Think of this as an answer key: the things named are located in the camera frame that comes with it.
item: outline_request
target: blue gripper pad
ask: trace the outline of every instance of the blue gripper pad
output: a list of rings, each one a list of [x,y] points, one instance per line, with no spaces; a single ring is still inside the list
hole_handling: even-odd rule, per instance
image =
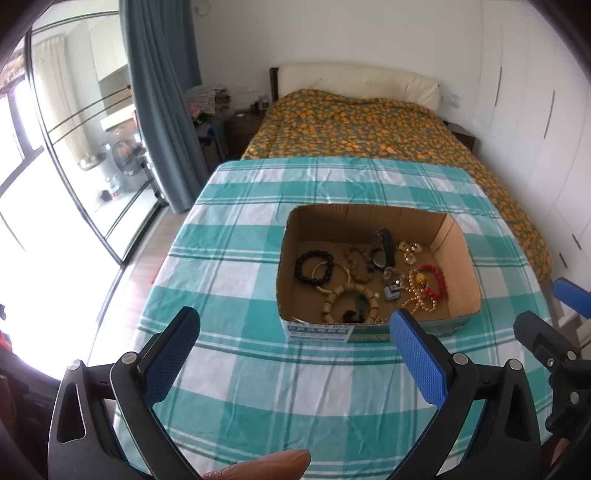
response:
[[[566,303],[581,317],[591,318],[591,293],[564,277],[556,279],[552,294],[562,303]]]
[[[201,321],[197,310],[183,307],[177,317],[181,315],[180,323],[173,325],[173,320],[152,346],[157,354],[144,373],[144,401],[149,407],[166,398],[199,337]],[[176,328],[169,336],[167,330],[171,327]]]
[[[390,337],[426,402],[441,408],[447,398],[446,374],[421,340],[426,335],[406,310],[390,317]]]

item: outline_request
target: watch strap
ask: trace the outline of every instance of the watch strap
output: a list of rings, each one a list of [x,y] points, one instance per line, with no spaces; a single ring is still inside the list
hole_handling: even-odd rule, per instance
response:
[[[392,234],[390,230],[387,228],[382,228],[376,232],[379,240],[382,243],[382,248],[384,249],[384,258],[385,258],[385,265],[384,268],[387,267],[394,267],[395,260],[394,254],[396,253],[396,247],[394,245],[394,239],[392,238]]]

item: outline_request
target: red beaded bracelet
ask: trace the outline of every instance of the red beaded bracelet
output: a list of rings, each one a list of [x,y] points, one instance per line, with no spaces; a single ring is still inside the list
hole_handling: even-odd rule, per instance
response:
[[[445,298],[447,293],[446,286],[445,286],[445,279],[443,278],[443,273],[437,267],[433,265],[422,265],[421,268],[418,269],[419,272],[421,271],[430,271],[435,275],[437,279],[437,283],[439,284],[439,294],[436,294],[431,288],[426,287],[425,293],[431,300],[435,301],[442,301]]]

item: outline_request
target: wall outlet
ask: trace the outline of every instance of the wall outlet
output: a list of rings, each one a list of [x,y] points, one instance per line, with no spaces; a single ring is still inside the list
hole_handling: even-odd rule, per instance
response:
[[[452,93],[449,97],[444,98],[442,103],[452,108],[460,108],[460,97]]]

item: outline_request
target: screw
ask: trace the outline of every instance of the screw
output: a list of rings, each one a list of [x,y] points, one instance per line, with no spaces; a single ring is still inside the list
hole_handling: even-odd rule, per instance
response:
[[[129,365],[134,363],[137,357],[138,355],[135,352],[127,352],[123,354],[123,356],[121,357],[121,361],[126,365]]]
[[[68,365],[68,370],[76,370],[80,366],[80,360],[74,360],[70,365]]]
[[[521,368],[523,367],[523,365],[521,365],[521,362],[515,358],[512,358],[511,360],[509,360],[509,366],[513,370],[521,370]]]
[[[468,363],[468,357],[463,353],[456,353],[453,356],[453,361],[458,365],[466,365]]]

